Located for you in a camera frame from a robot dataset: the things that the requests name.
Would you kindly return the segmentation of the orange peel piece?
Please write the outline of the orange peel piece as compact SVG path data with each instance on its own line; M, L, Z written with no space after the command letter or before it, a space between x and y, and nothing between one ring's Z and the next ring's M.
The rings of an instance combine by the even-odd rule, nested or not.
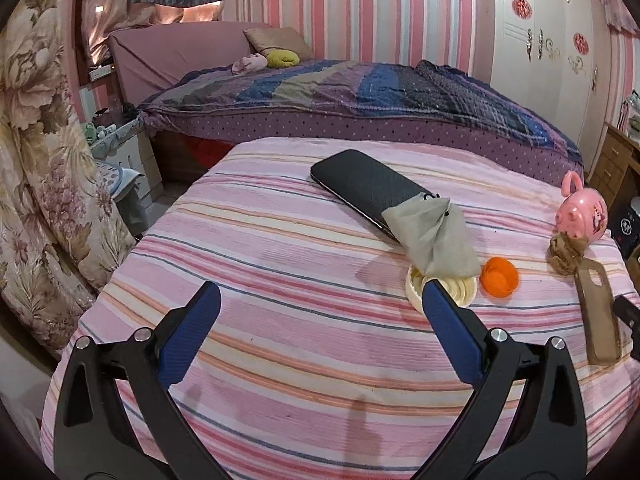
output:
M503 299L516 291L520 284L520 274L508 259L491 257L482 267L480 284L491 297Z

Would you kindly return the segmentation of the purple striped bed quilt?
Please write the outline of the purple striped bed quilt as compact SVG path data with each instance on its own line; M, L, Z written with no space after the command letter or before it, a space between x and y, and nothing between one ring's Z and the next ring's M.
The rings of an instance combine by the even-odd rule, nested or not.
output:
M196 70L138 110L150 131L232 144L283 136L439 145L551 185L584 171L577 145L558 128L483 81L428 61Z

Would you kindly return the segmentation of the floral beige curtain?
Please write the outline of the floral beige curtain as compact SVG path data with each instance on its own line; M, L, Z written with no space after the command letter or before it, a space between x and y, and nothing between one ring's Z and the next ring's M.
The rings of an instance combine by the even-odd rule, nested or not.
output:
M1 297L55 356L134 248L70 96L64 2L18 0L1 32Z

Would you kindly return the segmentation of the black textured phone case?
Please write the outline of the black textured phone case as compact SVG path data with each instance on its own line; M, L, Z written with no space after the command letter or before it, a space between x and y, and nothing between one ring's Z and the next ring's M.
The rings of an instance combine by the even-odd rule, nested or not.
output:
M416 196L434 197L382 162L357 150L345 150L316 162L311 180L357 211L392 240L383 212Z

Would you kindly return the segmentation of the purple bed headboard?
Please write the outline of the purple bed headboard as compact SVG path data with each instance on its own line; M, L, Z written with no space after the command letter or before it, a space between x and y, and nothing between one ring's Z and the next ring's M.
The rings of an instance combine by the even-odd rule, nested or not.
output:
M119 29L108 38L124 100L138 105L194 70L226 67L252 52L244 32L264 23L194 22Z

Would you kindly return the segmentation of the pink plush toy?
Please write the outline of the pink plush toy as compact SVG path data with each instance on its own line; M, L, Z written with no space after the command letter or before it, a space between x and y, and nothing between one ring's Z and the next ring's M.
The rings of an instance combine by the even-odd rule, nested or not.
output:
M268 60L260 53L243 56L233 63L231 73L233 75L244 75L259 72L268 67Z

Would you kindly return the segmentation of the white bedside cabinet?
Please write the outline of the white bedside cabinet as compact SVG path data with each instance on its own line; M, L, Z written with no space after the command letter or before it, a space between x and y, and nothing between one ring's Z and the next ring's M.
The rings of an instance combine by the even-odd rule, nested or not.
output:
M90 145L96 160L135 171L132 182L144 208L149 208L163 192L160 168L153 152L151 140L140 118L119 127L108 127L98 133L98 140Z

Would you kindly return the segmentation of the wooden desk with drawers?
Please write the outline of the wooden desk with drawers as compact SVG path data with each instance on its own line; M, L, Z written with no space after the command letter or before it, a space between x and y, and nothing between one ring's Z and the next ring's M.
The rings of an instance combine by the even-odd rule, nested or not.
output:
M639 195L639 145L610 124L605 124L603 142L588 185L600 192L611 217Z

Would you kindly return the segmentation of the pink piggy bank teapot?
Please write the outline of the pink piggy bank teapot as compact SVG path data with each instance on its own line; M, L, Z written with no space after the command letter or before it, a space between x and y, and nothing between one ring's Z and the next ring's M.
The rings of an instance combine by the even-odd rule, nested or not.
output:
M554 230L571 238L597 242L608 227L608 206L595 188L586 188L575 171L567 171L562 180L564 198L555 214Z

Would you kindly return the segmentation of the brown pillow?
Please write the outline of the brown pillow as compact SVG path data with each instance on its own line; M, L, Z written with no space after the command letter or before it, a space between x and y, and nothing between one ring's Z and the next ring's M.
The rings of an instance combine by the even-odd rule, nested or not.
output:
M253 49L262 55L272 50L288 50L294 52L301 61L314 58L311 47L292 27L252 27L243 32Z

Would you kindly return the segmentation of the white wardrobe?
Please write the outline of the white wardrobe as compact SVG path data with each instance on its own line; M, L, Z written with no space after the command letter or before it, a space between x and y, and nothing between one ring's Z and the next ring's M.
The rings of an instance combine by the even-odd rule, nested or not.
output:
M495 0L491 87L572 140L586 171L598 156L610 80L599 0Z

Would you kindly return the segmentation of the yellow plush toy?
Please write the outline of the yellow plush toy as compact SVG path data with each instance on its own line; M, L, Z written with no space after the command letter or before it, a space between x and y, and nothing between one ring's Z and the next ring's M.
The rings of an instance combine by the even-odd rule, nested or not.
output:
M265 53L267 66L280 70L280 68L294 67L300 63L297 53L286 49L271 49Z

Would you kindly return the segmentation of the cream round plastic lid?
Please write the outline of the cream round plastic lid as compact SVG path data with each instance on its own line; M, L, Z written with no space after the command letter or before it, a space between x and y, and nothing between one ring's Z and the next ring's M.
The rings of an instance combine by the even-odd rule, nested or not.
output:
M421 314L424 313L422 292L425 284L430 281L438 281L460 308L469 307L477 294L477 278L433 278L421 274L414 266L410 266L405 279L405 293L410 304Z

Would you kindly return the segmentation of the grey cloth pouch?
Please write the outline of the grey cloth pouch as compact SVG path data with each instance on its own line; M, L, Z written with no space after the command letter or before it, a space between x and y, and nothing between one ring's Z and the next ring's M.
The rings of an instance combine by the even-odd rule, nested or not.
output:
M480 259L462 209L449 198L421 193L382 212L383 219L424 276L474 278Z

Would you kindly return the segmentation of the brown paper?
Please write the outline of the brown paper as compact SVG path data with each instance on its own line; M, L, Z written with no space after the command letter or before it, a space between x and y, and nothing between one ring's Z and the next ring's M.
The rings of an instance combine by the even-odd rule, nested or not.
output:
M573 275L589 245L587 237L571 237L567 233L555 233L550 240L546 260L551 269L562 276Z

